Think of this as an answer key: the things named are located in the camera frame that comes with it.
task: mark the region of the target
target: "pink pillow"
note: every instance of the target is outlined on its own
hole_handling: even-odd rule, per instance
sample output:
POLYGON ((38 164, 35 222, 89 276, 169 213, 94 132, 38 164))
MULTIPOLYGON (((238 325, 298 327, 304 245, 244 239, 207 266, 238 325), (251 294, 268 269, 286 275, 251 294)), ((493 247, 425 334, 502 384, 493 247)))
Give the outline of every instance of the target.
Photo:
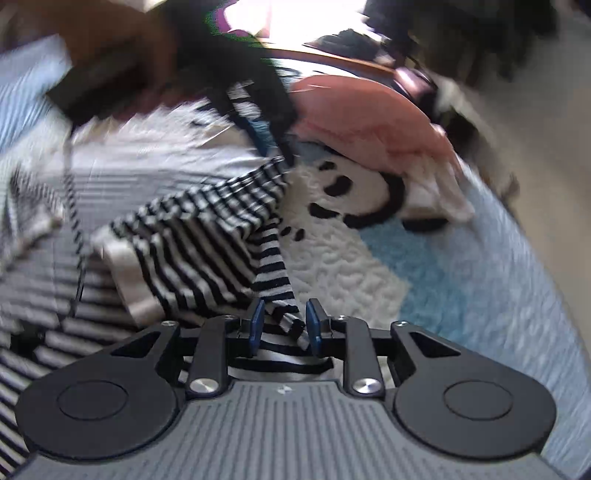
POLYGON ((301 140, 320 141, 371 170, 402 174, 425 155, 461 170, 443 130, 381 83, 318 75, 293 83, 290 95, 301 140))

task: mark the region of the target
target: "ribbed gray surface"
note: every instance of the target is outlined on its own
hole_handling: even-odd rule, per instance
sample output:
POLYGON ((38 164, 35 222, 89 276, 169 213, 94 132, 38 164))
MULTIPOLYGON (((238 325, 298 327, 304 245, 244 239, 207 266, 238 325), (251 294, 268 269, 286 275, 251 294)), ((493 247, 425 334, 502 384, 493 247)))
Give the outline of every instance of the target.
POLYGON ((383 406, 342 394, 334 382, 237 382, 194 401, 159 442, 102 465, 41 456, 18 480, 558 480, 539 457, 454 462, 418 445, 383 406))

